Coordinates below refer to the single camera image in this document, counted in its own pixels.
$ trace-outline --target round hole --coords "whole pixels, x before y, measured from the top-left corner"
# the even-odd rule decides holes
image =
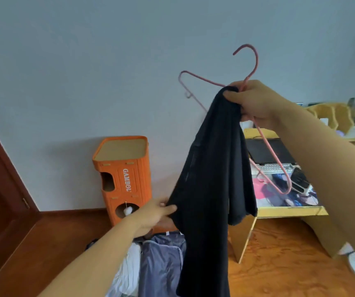
[[[125,210],[125,208],[130,207],[130,206],[132,207],[132,213],[139,209],[139,206],[137,206],[134,203],[127,203],[126,205],[125,205],[125,203],[123,203],[123,204],[120,204],[119,206],[117,206],[116,216],[119,217],[120,219],[124,218],[125,217],[124,210]]]

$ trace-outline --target right hand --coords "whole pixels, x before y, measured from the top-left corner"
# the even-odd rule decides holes
[[[242,83],[237,81],[229,86],[241,87]],[[242,122],[254,117],[259,127],[271,130],[276,129],[286,110],[297,106],[259,80],[249,80],[243,92],[225,91],[223,95],[228,101],[242,106]]]

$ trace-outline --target computer monitor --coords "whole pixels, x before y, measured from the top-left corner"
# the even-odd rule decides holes
[[[275,154],[283,164],[295,164],[296,161],[290,155],[284,144],[280,139],[268,139],[269,144],[274,150]],[[246,147],[249,151],[250,157],[256,164],[276,164],[276,160],[269,152],[267,146],[262,139],[247,139]]]

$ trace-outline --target black clothing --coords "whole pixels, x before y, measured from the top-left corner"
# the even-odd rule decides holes
[[[198,131],[168,204],[185,235],[187,250],[177,294],[182,297],[228,297],[228,225],[257,215],[240,106],[214,98]]]

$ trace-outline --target cardboard scratcher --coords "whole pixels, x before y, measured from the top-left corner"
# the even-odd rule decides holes
[[[112,226],[124,209],[137,210],[151,198],[149,144],[146,137],[109,137],[92,157],[102,179],[102,195]]]

